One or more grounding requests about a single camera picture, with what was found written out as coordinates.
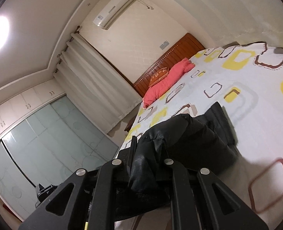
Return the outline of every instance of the wall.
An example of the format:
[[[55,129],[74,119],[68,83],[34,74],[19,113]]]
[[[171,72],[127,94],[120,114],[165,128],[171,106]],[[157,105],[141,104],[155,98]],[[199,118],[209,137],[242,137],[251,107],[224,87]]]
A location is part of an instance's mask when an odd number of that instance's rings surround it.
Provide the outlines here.
[[[83,21],[80,34],[135,82],[187,30],[149,0],[142,1],[154,10],[135,1],[108,30],[103,30],[92,21],[109,1],[100,0],[95,5]],[[164,41],[170,45],[161,50]]]
[[[173,18],[181,14],[177,21],[188,31],[189,18],[193,25],[202,27],[202,32],[207,32],[204,39],[202,35],[192,35],[205,47],[223,46],[233,41],[240,44],[266,41],[271,46],[283,47],[283,3],[280,0],[174,0],[178,5],[169,8],[162,5],[169,0],[151,1]],[[177,6],[182,7],[179,12],[175,10]],[[208,36],[214,45],[205,44]]]
[[[175,0],[150,0],[191,33],[205,48],[218,47],[194,15],[188,13]]]

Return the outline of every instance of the black metal frame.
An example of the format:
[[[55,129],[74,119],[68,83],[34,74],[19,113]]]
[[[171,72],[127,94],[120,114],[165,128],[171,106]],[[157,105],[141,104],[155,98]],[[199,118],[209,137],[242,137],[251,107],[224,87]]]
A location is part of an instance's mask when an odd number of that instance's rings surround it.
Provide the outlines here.
[[[99,170],[79,169],[57,188],[41,189],[40,205],[19,230],[114,229],[116,188],[128,186],[135,150],[133,144],[119,152],[119,159],[107,162]],[[173,230],[268,230],[208,169],[188,170],[177,161],[165,159],[156,181],[169,192]]]

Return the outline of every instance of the white curtain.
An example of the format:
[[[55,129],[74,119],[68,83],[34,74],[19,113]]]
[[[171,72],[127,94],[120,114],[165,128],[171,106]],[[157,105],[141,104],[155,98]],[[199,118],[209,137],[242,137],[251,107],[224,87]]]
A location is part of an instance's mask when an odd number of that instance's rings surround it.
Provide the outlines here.
[[[71,36],[54,77],[76,107],[108,133],[142,99],[82,36]]]

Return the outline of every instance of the wooden headboard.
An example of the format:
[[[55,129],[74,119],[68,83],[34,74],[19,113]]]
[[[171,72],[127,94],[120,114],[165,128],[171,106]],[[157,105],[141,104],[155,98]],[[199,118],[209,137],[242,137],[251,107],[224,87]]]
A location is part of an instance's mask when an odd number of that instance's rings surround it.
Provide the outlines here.
[[[163,67],[173,67],[184,58],[191,58],[200,50],[205,48],[190,33],[184,35],[176,44],[168,49],[154,64],[139,77],[133,84],[134,89],[140,96],[144,97],[148,90],[151,76]]]

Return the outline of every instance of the patterned bedsheet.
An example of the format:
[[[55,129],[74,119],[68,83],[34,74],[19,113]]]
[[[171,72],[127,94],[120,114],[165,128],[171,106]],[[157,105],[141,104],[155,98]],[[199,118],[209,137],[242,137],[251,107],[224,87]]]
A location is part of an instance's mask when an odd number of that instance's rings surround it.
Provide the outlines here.
[[[196,67],[146,110],[139,109],[121,149],[130,146],[132,135],[139,138],[179,113],[203,114],[218,101],[241,154],[220,178],[274,229],[283,219],[283,49],[266,43],[219,47],[200,51],[191,61]]]

